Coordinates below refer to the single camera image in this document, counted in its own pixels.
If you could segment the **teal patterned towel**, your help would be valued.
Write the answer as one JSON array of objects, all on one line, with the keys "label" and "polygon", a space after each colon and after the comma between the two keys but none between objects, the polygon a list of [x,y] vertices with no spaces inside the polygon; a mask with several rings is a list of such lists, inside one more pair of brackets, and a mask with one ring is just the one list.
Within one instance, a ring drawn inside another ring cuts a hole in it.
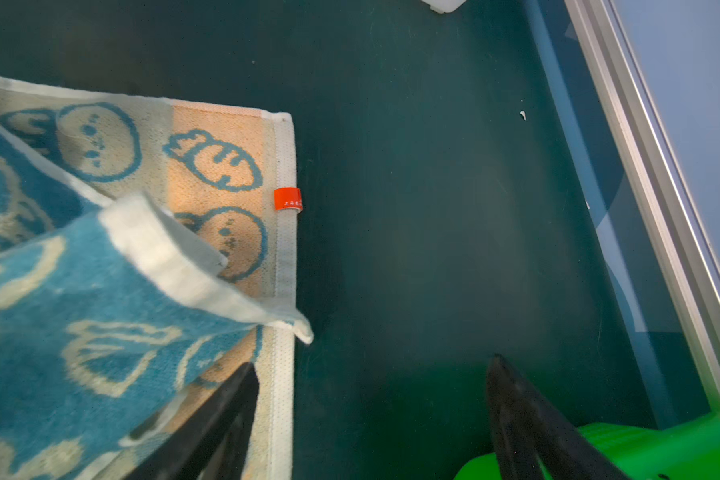
[{"label": "teal patterned towel", "polygon": [[0,77],[0,479],[124,479],[256,375],[203,479],[288,479],[295,134],[284,112]]}]

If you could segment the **white perforated plastic basket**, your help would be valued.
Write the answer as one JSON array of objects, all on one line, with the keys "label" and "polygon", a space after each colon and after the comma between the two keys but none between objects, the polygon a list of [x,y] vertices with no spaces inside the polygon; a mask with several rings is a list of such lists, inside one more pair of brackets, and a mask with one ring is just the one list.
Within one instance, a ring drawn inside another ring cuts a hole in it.
[{"label": "white perforated plastic basket", "polygon": [[449,14],[456,11],[466,0],[422,0],[422,2],[438,14]]}]

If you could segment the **green perforated plastic basket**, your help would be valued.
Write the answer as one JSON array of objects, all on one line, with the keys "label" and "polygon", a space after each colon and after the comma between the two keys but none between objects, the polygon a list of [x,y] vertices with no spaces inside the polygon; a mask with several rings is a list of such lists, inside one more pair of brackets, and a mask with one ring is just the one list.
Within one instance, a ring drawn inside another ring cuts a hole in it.
[{"label": "green perforated plastic basket", "polygon": [[[663,431],[606,423],[576,429],[625,479],[720,479],[720,412]],[[495,453],[471,460],[457,476],[503,479]]]}]

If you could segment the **aluminium back frame rail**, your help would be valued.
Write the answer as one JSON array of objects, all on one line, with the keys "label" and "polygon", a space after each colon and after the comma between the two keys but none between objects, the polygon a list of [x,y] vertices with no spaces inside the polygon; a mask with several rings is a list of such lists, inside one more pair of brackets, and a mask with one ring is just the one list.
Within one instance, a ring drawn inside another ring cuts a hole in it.
[{"label": "aluminium back frame rail", "polygon": [[566,8],[705,393],[720,410],[720,263],[615,5]]}]

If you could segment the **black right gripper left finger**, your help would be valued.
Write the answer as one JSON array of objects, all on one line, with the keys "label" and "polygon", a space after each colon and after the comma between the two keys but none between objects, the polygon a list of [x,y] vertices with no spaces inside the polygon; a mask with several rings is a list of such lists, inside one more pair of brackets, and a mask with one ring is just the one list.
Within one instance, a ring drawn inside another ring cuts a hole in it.
[{"label": "black right gripper left finger", "polygon": [[242,364],[129,479],[240,479],[252,432],[259,380]]}]

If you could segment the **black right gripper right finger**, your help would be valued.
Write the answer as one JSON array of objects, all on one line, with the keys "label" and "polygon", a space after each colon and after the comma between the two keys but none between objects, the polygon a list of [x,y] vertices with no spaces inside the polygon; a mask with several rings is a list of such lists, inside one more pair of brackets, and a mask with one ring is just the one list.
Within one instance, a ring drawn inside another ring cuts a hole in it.
[{"label": "black right gripper right finger", "polygon": [[625,479],[509,361],[487,371],[490,432],[503,479]]}]

